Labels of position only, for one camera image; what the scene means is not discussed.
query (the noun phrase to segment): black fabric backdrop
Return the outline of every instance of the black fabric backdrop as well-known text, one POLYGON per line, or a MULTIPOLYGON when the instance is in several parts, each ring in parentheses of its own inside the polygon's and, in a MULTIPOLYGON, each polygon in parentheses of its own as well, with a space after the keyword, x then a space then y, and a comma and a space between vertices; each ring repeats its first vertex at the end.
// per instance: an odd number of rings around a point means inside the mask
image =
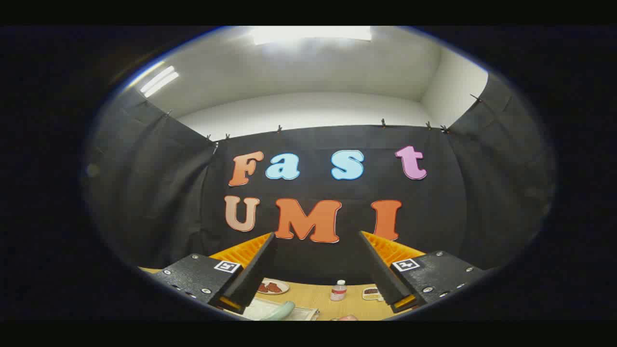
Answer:
MULTIPOLYGON (((85 178, 105 240, 133 265, 161 268, 189 253, 211 255, 278 229, 280 198, 298 200, 306 214, 321 200, 340 201, 335 244, 306 238, 277 240, 267 276, 290 282, 370 283, 366 259, 356 256, 359 230, 373 232, 371 203, 393 199, 399 243, 424 252, 447 251, 483 269, 504 265, 541 227, 554 189, 552 153, 523 102, 498 78, 451 127, 345 126, 284 130, 214 143, 168 117, 134 91, 120 95, 101 117, 88 162, 100 174, 85 178), (407 178, 394 153, 423 153, 422 180, 407 178), (360 150, 363 175, 335 180, 331 156, 360 150), (249 183, 229 187, 236 156, 261 151, 249 183), (299 177, 271 180, 277 154, 294 153, 299 177), (225 220, 226 195, 259 198, 247 233, 225 220)), ((246 205, 238 204, 244 222, 246 205)))
MULTIPOLYGON (((358 231, 373 232, 375 210, 371 203, 393 199, 402 202, 397 212, 397 242, 425 252, 438 249, 460 254, 465 230, 465 190, 456 158, 447 137, 421 127, 345 126, 287 130, 220 141, 206 178, 202 211, 204 253, 212 254, 278 229, 280 198, 298 200, 309 214, 320 200, 340 201, 336 215, 339 242, 316 243, 308 237, 278 240, 275 266, 267 277, 292 282, 332 284, 337 279, 350 284, 371 283, 366 259, 358 257, 362 244, 358 231), (422 180, 411 180, 394 153, 405 146, 422 152, 422 180), (364 172, 356 180, 336 180, 330 170, 332 154, 342 149, 360 150, 364 172), (264 153, 249 183, 229 187, 238 155, 264 153), (300 175, 294 180, 271 180, 265 171, 277 154, 300 158, 300 175), (233 230, 225 221, 226 195, 259 198, 253 230, 233 230)), ((244 222, 246 205, 238 204, 238 220, 244 222)))
POLYGON ((118 96, 101 115, 85 177, 106 242, 131 264, 160 268, 190 253, 201 227, 201 188, 213 143, 144 102, 118 96))

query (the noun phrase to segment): white label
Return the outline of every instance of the white label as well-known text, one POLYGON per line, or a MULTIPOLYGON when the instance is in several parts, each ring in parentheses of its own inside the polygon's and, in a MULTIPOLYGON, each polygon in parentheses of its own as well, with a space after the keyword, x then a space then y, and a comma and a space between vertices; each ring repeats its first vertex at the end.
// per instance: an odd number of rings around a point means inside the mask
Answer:
POLYGON ((392 265, 394 265, 394 267, 397 268, 400 272, 417 269, 420 267, 420 265, 413 259, 405 259, 404 261, 393 262, 392 265))
POLYGON ((221 261, 214 268, 219 271, 225 271, 233 274, 238 269, 238 267, 240 267, 240 264, 238 264, 237 262, 221 261))

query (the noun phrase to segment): wooden table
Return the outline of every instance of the wooden table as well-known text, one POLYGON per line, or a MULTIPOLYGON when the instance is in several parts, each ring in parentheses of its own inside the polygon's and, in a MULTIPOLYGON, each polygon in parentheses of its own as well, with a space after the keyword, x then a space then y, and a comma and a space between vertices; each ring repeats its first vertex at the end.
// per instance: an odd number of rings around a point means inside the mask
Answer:
MULTIPOLYGON (((160 271, 158 269, 140 269, 153 274, 160 271)), ((286 293, 268 295, 257 292, 255 297, 281 304, 285 301, 293 301, 298 307, 318 309, 320 315, 317 320, 331 320, 349 314, 354 315, 358 320, 382 320, 397 315, 392 313, 392 309, 385 301, 362 299, 362 291, 366 288, 375 287, 375 285, 349 285, 347 286, 347 295, 343 300, 332 301, 330 300, 332 286, 285 283, 289 285, 289 291, 286 293)))

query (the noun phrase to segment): pink letter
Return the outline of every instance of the pink letter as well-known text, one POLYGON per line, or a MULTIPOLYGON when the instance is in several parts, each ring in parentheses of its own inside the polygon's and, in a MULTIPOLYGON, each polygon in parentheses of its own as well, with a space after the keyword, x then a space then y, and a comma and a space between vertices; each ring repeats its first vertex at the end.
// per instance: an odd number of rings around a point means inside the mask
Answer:
POLYGON ((426 170, 418 168, 418 160, 422 159, 422 153, 413 150, 412 146, 407 146, 395 153, 397 158, 403 158, 403 172, 405 176, 412 180, 421 180, 426 177, 426 170))

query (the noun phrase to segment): fluorescent light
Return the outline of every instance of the fluorescent light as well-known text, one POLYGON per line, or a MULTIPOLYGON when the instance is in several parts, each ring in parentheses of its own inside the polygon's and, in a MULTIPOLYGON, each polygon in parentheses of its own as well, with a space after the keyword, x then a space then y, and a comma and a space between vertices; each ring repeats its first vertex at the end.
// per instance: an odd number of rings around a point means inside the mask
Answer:
POLYGON ((150 95, 156 93, 159 89, 163 88, 163 86, 165 86, 167 83, 169 83, 169 82, 175 80, 176 78, 178 78, 178 76, 180 76, 180 75, 178 75, 177 72, 173 72, 173 73, 167 75, 161 81, 159 81, 155 85, 153 85, 152 88, 148 89, 148 91, 144 93, 144 96, 148 98, 150 95))
POLYGON ((161 81, 163 77, 169 75, 172 72, 173 72, 173 66, 170 66, 167 69, 161 71, 158 75, 154 76, 154 78, 150 80, 150 82, 146 83, 146 85, 143 86, 143 88, 141 88, 141 92, 145 93, 148 89, 152 88, 152 86, 154 86, 158 81, 161 81))
POLYGON ((301 38, 350 38, 371 41, 371 27, 255 27, 251 31, 256 45, 301 38))
POLYGON ((135 85, 135 83, 141 81, 142 78, 144 78, 147 74, 151 73, 154 69, 158 68, 159 66, 163 65, 165 62, 158 62, 154 65, 152 65, 151 67, 149 67, 146 71, 142 72, 141 74, 139 74, 139 76, 135 77, 135 79, 128 85, 127 88, 131 88, 132 86, 135 85))

